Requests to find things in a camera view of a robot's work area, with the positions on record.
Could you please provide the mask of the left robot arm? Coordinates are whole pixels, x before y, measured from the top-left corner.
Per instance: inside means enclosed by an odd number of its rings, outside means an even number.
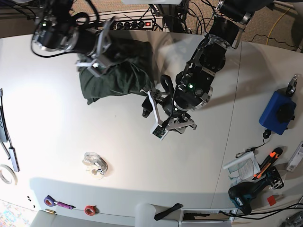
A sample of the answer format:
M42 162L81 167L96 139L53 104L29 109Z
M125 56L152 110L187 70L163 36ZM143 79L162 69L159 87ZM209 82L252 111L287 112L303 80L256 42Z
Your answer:
M150 133L162 140L170 132L184 133L187 127L196 129L188 111L202 108L210 101L213 88L211 83L216 72L225 65L225 53L236 49L245 27L254 13L272 2L270 0L220 0L214 8L209 31L197 46L185 68L176 76L176 85L171 77L161 75L164 88L146 92L142 104L143 116L154 114L155 124Z

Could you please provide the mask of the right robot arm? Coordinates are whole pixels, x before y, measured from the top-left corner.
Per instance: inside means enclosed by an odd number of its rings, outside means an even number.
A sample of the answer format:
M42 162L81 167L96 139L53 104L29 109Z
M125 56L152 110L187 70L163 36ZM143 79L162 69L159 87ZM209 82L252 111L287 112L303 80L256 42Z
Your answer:
M76 67L86 68L99 78L114 65L106 52L112 44L109 31L116 17L101 21L92 1L87 3L94 12L93 16L86 12L72 15L72 0L47 1L31 44L50 52L48 58L77 54Z

